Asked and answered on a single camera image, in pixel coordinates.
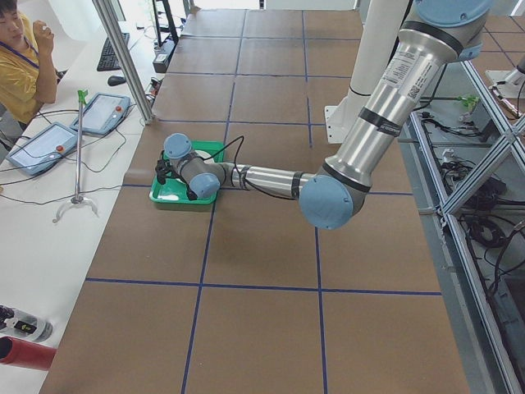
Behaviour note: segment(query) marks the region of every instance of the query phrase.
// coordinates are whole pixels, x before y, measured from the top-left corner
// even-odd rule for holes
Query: black wire
[[[117,185],[117,186],[112,186],[112,187],[99,187],[97,189],[93,189],[93,190],[87,190],[87,191],[82,191],[82,195],[87,195],[89,193],[94,193],[96,191],[101,191],[101,190],[115,190],[116,188],[121,188],[122,186],[121,185]],[[62,201],[63,199],[70,199],[71,197],[74,197],[75,194],[73,195],[65,195],[63,197],[59,197],[58,199],[50,199],[49,201],[43,201],[43,202],[40,202],[40,201],[25,201],[23,199],[13,199],[12,197],[7,197],[6,195],[3,195],[3,194],[0,194],[0,197],[4,198],[4,199],[9,199],[10,201],[16,201],[17,203],[23,203],[23,204],[32,204],[32,205],[46,205],[46,204],[50,204],[50,203],[56,203],[57,201]]]
[[[37,117],[43,117],[44,115],[57,115],[57,114],[64,113],[64,112],[71,113],[71,112],[78,112],[78,111],[79,111],[78,109],[58,109],[55,111],[46,111],[46,112],[39,111],[39,113],[37,113],[33,119],[36,119]]]
[[[486,248],[486,249],[485,249],[485,252],[483,253],[483,259],[485,260],[485,262],[486,262],[487,264],[489,264],[489,265],[491,265],[492,267],[495,268],[495,264],[492,263],[492,262],[488,259],[488,257],[486,257],[487,253],[489,253],[489,251],[491,251],[491,250],[493,250],[493,249],[495,249],[495,248]],[[504,272],[504,270],[501,269],[501,268],[499,268],[499,267],[498,267],[498,270],[499,270],[501,273]]]
[[[496,259],[495,264],[494,264],[494,281],[492,282],[492,284],[489,286],[489,289],[488,289],[489,296],[494,296],[495,293],[498,291],[498,286],[500,284],[500,279],[501,279],[501,276],[500,276],[501,260],[503,259],[505,251],[509,248],[510,241],[519,232],[521,232],[521,231],[520,230],[515,230],[515,229],[510,232],[509,236],[507,237],[507,240],[505,241],[503,247],[500,250],[500,253],[498,254],[498,258]]]
[[[49,124],[52,124],[52,123],[53,123],[52,121],[50,121],[49,119],[47,119],[47,118],[45,117],[45,115],[43,115],[40,111],[39,111],[39,115],[40,115],[41,117],[43,117],[43,118],[44,118]]]
[[[120,119],[120,121],[115,125],[114,127],[114,130],[117,129],[117,127],[130,115],[131,111],[133,110],[133,108],[136,106],[136,104],[132,104],[129,106],[129,108],[127,109],[126,113],[124,114],[124,116]],[[125,136],[120,132],[120,131],[117,131],[120,135],[122,135],[122,137],[126,140]],[[107,133],[106,135],[102,135],[101,137],[98,137],[96,140],[93,140],[91,142],[88,142],[87,144],[83,144],[82,145],[82,148],[85,148],[86,146],[90,146],[91,144],[95,144],[96,142],[99,142],[100,140],[103,140],[104,138],[106,138],[108,135],[110,135],[111,133]],[[20,150],[23,150],[28,156],[32,157],[32,158],[45,158],[46,156],[49,155],[49,153],[46,153],[46,154],[43,154],[41,156],[34,156],[33,154],[29,153],[27,150],[25,150],[25,145],[24,146],[20,146],[20,145],[17,145],[15,144],[14,146],[16,146],[17,148],[19,148]],[[75,150],[72,150],[71,152],[69,152],[68,154],[64,155],[64,154],[61,154],[61,157],[62,158],[67,158],[67,156],[70,156],[72,155],[73,153],[75,152]],[[45,162],[41,162],[40,164],[45,164],[45,163],[49,163],[49,162],[56,162],[57,160],[54,158],[54,159],[51,159],[51,160],[47,160]],[[13,167],[13,168],[6,168],[5,170],[0,170],[0,172],[7,172],[7,171],[14,171],[14,170],[20,170],[20,169],[23,169],[23,168],[27,168],[27,167],[33,167],[33,164],[30,164],[29,166],[21,166],[21,167]]]
[[[0,184],[0,186],[7,186],[7,185],[15,185],[17,183],[22,183],[22,182],[26,182],[26,181],[30,181],[34,178],[38,178],[39,176],[41,176],[43,174],[43,172],[40,172],[39,174],[36,174],[36,175],[33,175],[33,176],[30,176],[29,178],[25,178],[25,179],[20,179],[19,181],[13,181],[13,182],[8,182],[8,183],[2,183]]]
[[[525,201],[513,201],[511,199],[501,199],[499,197],[497,202],[500,205],[525,205]]]
[[[237,157],[239,156],[239,152],[240,152],[240,148],[242,147],[243,143],[244,143],[244,136],[243,135],[240,135],[239,137],[235,138],[234,140],[232,140],[230,143],[228,143],[227,145],[225,145],[221,150],[219,150],[218,152],[214,153],[213,155],[211,155],[210,157],[208,158],[203,158],[204,161],[206,160],[209,160],[210,158],[215,158],[218,154],[220,154],[221,152],[225,151],[228,147],[230,147],[232,144],[234,144],[236,141],[240,140],[240,143],[239,145],[237,146],[237,150],[235,151],[235,156],[233,158],[233,167],[235,169],[235,171],[237,172],[237,175],[239,176],[239,183],[240,183],[240,186],[242,187],[242,182],[252,186],[256,191],[258,192],[261,192],[263,193],[264,195],[268,195],[270,197],[273,197],[274,199],[285,199],[285,200],[289,200],[289,201],[294,201],[294,199],[291,199],[289,197],[283,197],[281,195],[274,195],[273,193],[270,193],[270,192],[267,192],[265,191],[264,189],[256,186],[253,182],[250,182],[246,179],[246,177],[243,178],[241,172],[240,172],[240,169],[239,167],[237,167]]]
[[[437,158],[436,156],[436,151],[435,151],[435,146],[434,144],[432,143],[431,139],[430,139],[430,132],[428,131],[427,127],[425,126],[425,123],[422,122],[421,123],[421,127],[423,128],[423,131],[425,131],[425,138],[427,139],[427,144],[428,146],[430,147],[430,151],[431,151],[431,155],[432,155],[432,158],[434,159],[434,163],[435,165],[438,167],[438,168],[441,168],[441,163],[440,163],[440,160],[439,158]]]
[[[445,125],[439,123],[438,121],[436,121],[434,119],[422,119],[421,122],[422,123],[431,123],[432,125],[434,125],[435,128],[440,129],[441,131],[444,131],[445,133],[449,133],[449,134],[452,134],[452,135],[458,135],[460,137],[479,137],[479,136],[483,135],[483,133],[481,133],[481,132],[478,132],[478,133],[474,132],[474,133],[471,133],[471,134],[465,134],[465,133],[462,133],[460,131],[454,130],[454,128],[452,128],[452,127],[445,126]]]
[[[115,131],[124,139],[124,141],[116,148],[115,152],[113,152],[113,154],[111,155],[111,157],[107,160],[106,164],[103,165],[102,168],[100,168],[99,170],[94,170],[93,168],[91,168],[90,166],[88,166],[85,162],[82,162],[82,164],[84,164],[84,166],[90,170],[91,172],[94,172],[94,173],[100,173],[102,171],[104,171],[107,166],[109,165],[109,163],[111,162],[111,160],[115,157],[115,155],[118,153],[119,150],[121,150],[121,148],[126,144],[127,142],[127,138],[125,135],[123,135],[117,128],[115,128]],[[76,161],[75,159],[73,158],[67,158],[66,156],[62,156],[65,160],[69,160],[69,161]]]
[[[523,265],[525,265],[525,259],[524,259],[521,263],[519,263],[519,264],[517,264],[516,266],[512,267],[511,269],[508,269],[507,271],[503,271],[503,272],[500,274],[500,277],[502,277],[503,275],[506,275],[506,274],[508,274],[508,273],[511,273],[512,271],[515,271],[515,270],[518,269],[518,268],[521,268]]]
[[[432,100],[436,96],[437,88],[439,87],[439,85],[441,83],[441,80],[443,79],[443,75],[445,74],[447,66],[448,66],[448,64],[445,64],[443,66],[443,70],[441,71],[441,75],[440,75],[439,79],[437,80],[436,86],[434,87],[434,91],[432,92],[432,94],[431,94],[430,98],[428,99],[428,101],[425,104],[423,104],[421,107],[417,107],[417,108],[413,109],[412,111],[419,111],[420,109],[424,109],[424,108],[426,108],[426,107],[428,107],[430,105],[430,103],[432,102]]]
[[[399,28],[401,28],[401,25],[404,23],[404,21],[407,19],[407,16],[409,15],[410,10],[412,9],[412,2],[413,0],[410,0],[409,4],[407,4],[406,10],[404,10],[403,20],[401,21]],[[392,48],[392,51],[390,52],[390,57],[388,58],[388,62],[390,62],[392,58],[394,58],[394,55],[397,52],[398,46],[399,46],[399,37],[396,37],[394,47]]]

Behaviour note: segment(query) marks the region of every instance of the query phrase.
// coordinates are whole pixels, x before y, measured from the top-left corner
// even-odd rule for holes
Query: person
[[[0,0],[0,103],[24,130],[44,103],[57,97],[52,31],[18,10],[17,0]]]

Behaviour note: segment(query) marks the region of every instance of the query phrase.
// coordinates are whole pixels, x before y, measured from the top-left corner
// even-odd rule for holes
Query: green tray
[[[207,154],[214,155],[224,148],[224,144],[216,141],[192,141],[192,147],[196,151],[203,151]],[[213,160],[215,163],[222,162],[224,158],[224,151],[220,152]],[[157,177],[153,178],[153,184],[149,191],[149,198],[160,204],[211,204],[215,201],[217,193],[207,199],[189,200],[186,195],[186,185],[178,179],[166,179],[166,183],[161,185],[157,181]]]

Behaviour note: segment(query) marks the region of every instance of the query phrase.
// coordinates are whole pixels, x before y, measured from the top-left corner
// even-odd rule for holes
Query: metal pole
[[[184,4],[184,12],[188,16],[191,13],[191,9],[195,7],[194,0],[182,0],[182,3]]]
[[[135,99],[135,103],[142,114],[145,124],[149,124],[153,120],[153,112],[149,105],[143,87],[140,83],[139,74],[133,64],[130,52],[122,38],[121,28],[116,18],[115,10],[110,2],[103,0],[93,0],[93,4],[97,9],[100,20],[106,30],[107,37],[115,49],[116,58],[121,64],[122,71],[131,90],[131,95]]]
[[[173,40],[173,43],[175,43],[176,46],[179,43],[179,35],[177,34],[175,22],[173,21],[173,15],[171,14],[170,2],[168,0],[162,0],[162,5],[164,6],[164,11],[166,12],[167,24],[170,27],[171,40]]]
[[[75,197],[73,204],[79,203],[80,197],[80,169],[82,167],[82,118],[84,117],[84,104],[79,100],[79,130],[76,135],[76,173],[75,173]]]

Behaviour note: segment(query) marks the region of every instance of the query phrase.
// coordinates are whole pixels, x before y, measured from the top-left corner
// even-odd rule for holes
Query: black cable
[[[501,260],[503,259],[505,251],[507,251],[507,249],[509,248],[511,240],[514,238],[514,236],[516,234],[518,234],[520,232],[521,232],[520,230],[516,230],[514,228],[510,232],[509,236],[507,237],[506,242],[504,243],[503,247],[500,250],[500,253],[498,254],[498,258],[496,259],[495,264],[494,264],[494,281],[492,282],[492,284],[488,288],[488,291],[489,291],[488,295],[489,296],[494,296],[495,293],[498,291],[498,286],[500,284],[500,279],[501,279],[501,276],[500,276]]]
[[[13,181],[13,182],[8,182],[8,183],[2,183],[0,184],[0,186],[7,186],[7,185],[15,185],[17,183],[22,183],[22,182],[26,182],[26,181],[30,181],[34,178],[38,178],[39,176],[41,176],[43,174],[43,172],[40,172],[39,174],[36,174],[36,175],[33,175],[33,176],[30,176],[29,178],[25,178],[25,179],[20,179],[19,181]]]
[[[91,168],[90,166],[88,166],[85,162],[82,162],[82,164],[84,164],[84,166],[91,172],[94,172],[94,173],[100,173],[102,171],[104,171],[107,166],[109,165],[109,163],[111,162],[111,160],[115,157],[115,155],[118,153],[119,150],[121,150],[121,148],[126,144],[127,142],[127,138],[125,135],[123,135],[117,128],[115,128],[115,131],[121,135],[121,137],[124,139],[124,141],[116,148],[115,152],[113,152],[113,154],[111,155],[111,157],[107,160],[106,164],[103,165],[102,168],[100,168],[99,170],[94,170],[93,168]],[[66,156],[62,156],[65,160],[69,160],[69,161],[76,161],[75,159],[73,158],[67,158]]]
[[[427,144],[430,147],[430,151],[431,151],[432,158],[434,159],[434,163],[435,163],[437,168],[441,168],[440,160],[436,156],[436,151],[435,151],[434,144],[432,143],[432,141],[430,139],[430,132],[428,131],[428,129],[425,126],[424,122],[421,123],[421,128],[423,128],[423,131],[425,132],[425,138],[427,139]]]
[[[132,104],[128,107],[126,113],[123,115],[123,117],[120,119],[120,121],[115,125],[114,127],[114,130],[117,129],[117,127],[130,115],[131,111],[133,110],[133,108],[136,106],[136,104]],[[91,142],[88,142],[87,144],[83,144],[82,145],[82,148],[85,148],[86,146],[90,146],[91,144],[95,144],[96,142],[99,142],[100,140],[103,140],[104,138],[106,138],[108,135],[110,135],[111,133],[107,133],[106,135],[102,135],[101,137],[98,137],[96,140],[93,140]],[[23,150],[28,156],[32,157],[32,158],[45,158],[46,156],[49,155],[49,153],[46,153],[46,154],[43,154],[41,156],[34,156],[33,154],[29,153],[27,150],[25,150],[25,145],[24,146],[20,146],[20,145],[17,145],[15,144],[14,146],[16,146],[17,148],[19,148],[20,150]],[[60,153],[60,155],[63,157],[63,158],[67,158],[67,156],[70,156],[71,154],[73,154],[75,151],[71,151],[69,152],[67,155],[63,155]],[[45,164],[45,163],[48,163],[48,162],[54,162],[56,161],[56,159],[51,159],[51,160],[48,160],[48,161],[45,161],[45,162],[41,162],[41,164]],[[22,166],[22,167],[14,167],[14,168],[7,168],[5,170],[0,170],[0,172],[7,172],[7,171],[13,171],[13,170],[19,170],[19,169],[22,169],[22,168],[27,168],[27,167],[32,167],[33,164],[29,165],[29,166]]]
[[[437,129],[440,129],[441,131],[444,131],[445,133],[449,133],[449,134],[452,134],[452,135],[457,135],[457,136],[460,136],[460,137],[479,137],[479,136],[482,136],[483,133],[481,132],[473,132],[473,133],[470,133],[470,134],[465,134],[465,133],[462,133],[460,131],[457,131],[455,130],[453,127],[449,127],[449,126],[445,126],[441,123],[439,123],[438,121],[434,120],[434,119],[430,119],[430,118],[423,118],[421,120],[422,123],[431,123],[432,125],[434,125]],[[455,127],[457,129],[464,129],[464,130],[477,130],[476,127],[473,127],[473,128],[466,128],[466,127]]]
[[[485,252],[483,252],[483,260],[485,260],[485,262],[486,262],[487,264],[489,264],[489,265],[491,265],[492,267],[495,268],[495,264],[492,263],[492,262],[488,259],[488,257],[486,256],[486,255],[489,253],[489,251],[491,251],[491,248],[487,248],[487,249],[485,249]],[[498,270],[499,270],[501,273],[503,272],[503,269],[501,269],[500,267],[498,267]]]
[[[101,190],[115,190],[116,188],[121,188],[122,186],[121,185],[117,185],[117,186],[112,186],[112,187],[99,187],[97,189],[93,189],[93,190],[87,190],[87,191],[82,191],[82,195],[87,195],[89,193],[94,193],[96,191],[101,191]],[[4,198],[4,199],[9,199],[10,201],[16,201],[17,203],[23,203],[23,204],[32,204],[32,205],[46,205],[46,204],[50,204],[50,203],[56,203],[57,201],[62,201],[63,199],[70,199],[71,197],[74,197],[75,194],[73,195],[65,195],[63,197],[59,197],[58,199],[50,199],[49,201],[43,201],[43,202],[40,202],[40,201],[25,201],[23,199],[13,199],[12,197],[7,197],[6,195],[2,195],[0,194],[0,197]]]
[[[44,115],[57,115],[57,114],[64,113],[64,112],[71,113],[71,112],[78,112],[78,111],[79,111],[78,109],[57,109],[55,111],[46,111],[46,112],[39,111],[34,116],[33,119],[36,119],[37,117],[43,117]]]
[[[409,1],[409,4],[407,4],[406,10],[404,10],[403,20],[401,21],[401,25],[399,25],[399,28],[403,25],[404,21],[407,19],[407,16],[410,13],[410,9],[412,8],[413,0]],[[390,56],[388,58],[388,62],[394,58],[395,53],[397,52],[397,47],[399,46],[399,37],[395,38],[394,47],[392,48],[392,51],[390,52]]]
[[[436,82],[436,86],[434,87],[434,91],[432,92],[432,94],[431,94],[430,98],[428,99],[428,101],[425,104],[423,104],[421,107],[417,107],[417,108],[413,109],[412,111],[419,111],[420,109],[424,109],[424,108],[426,108],[426,107],[428,107],[430,105],[430,103],[432,102],[432,100],[436,96],[437,88],[440,86],[441,80],[443,79],[443,75],[445,74],[447,66],[448,66],[448,64],[445,64],[443,66],[443,71],[441,72],[441,75],[440,75],[439,79]]]
[[[215,158],[220,152],[223,152],[224,150],[226,150],[228,147],[230,147],[232,144],[234,144],[238,140],[240,140],[240,143],[239,143],[239,146],[237,146],[237,150],[235,151],[235,156],[233,158],[233,167],[234,167],[235,171],[237,172],[237,175],[239,176],[239,183],[240,183],[241,187],[242,187],[241,183],[244,182],[244,183],[252,186],[256,191],[259,191],[259,192],[263,193],[264,195],[268,195],[270,197],[273,197],[274,199],[286,199],[286,200],[289,200],[289,201],[294,201],[294,199],[291,199],[289,197],[284,197],[284,196],[281,196],[281,195],[274,195],[273,193],[267,192],[264,189],[256,186],[253,182],[248,181],[246,179],[246,177],[243,178],[243,175],[242,175],[240,169],[237,167],[237,157],[239,156],[240,148],[242,147],[242,145],[244,143],[244,136],[243,135],[240,135],[239,137],[235,138],[230,143],[228,143],[226,146],[224,146],[221,150],[219,150],[218,152],[214,153],[213,155],[211,155],[208,158],[203,158],[203,160],[206,161],[206,160],[209,160],[210,158]]]
[[[502,277],[503,275],[506,275],[508,273],[511,273],[512,271],[515,271],[518,268],[521,268],[523,265],[525,265],[525,259],[523,259],[523,261],[521,263],[517,264],[516,266],[512,267],[511,269],[508,269],[507,271],[503,271],[500,274],[500,277]]]
[[[40,115],[41,117],[43,117],[43,118],[46,120],[47,123],[49,123],[49,124],[52,124],[52,123],[53,123],[52,121],[50,121],[49,119],[47,119],[47,118],[45,117],[45,115],[43,115],[40,111],[39,111],[39,115]]]
[[[500,205],[525,205],[525,201],[515,201],[511,199],[498,198],[498,204]]]
[[[468,234],[487,249],[500,248],[506,237],[501,227],[488,218],[478,217],[468,224]]]

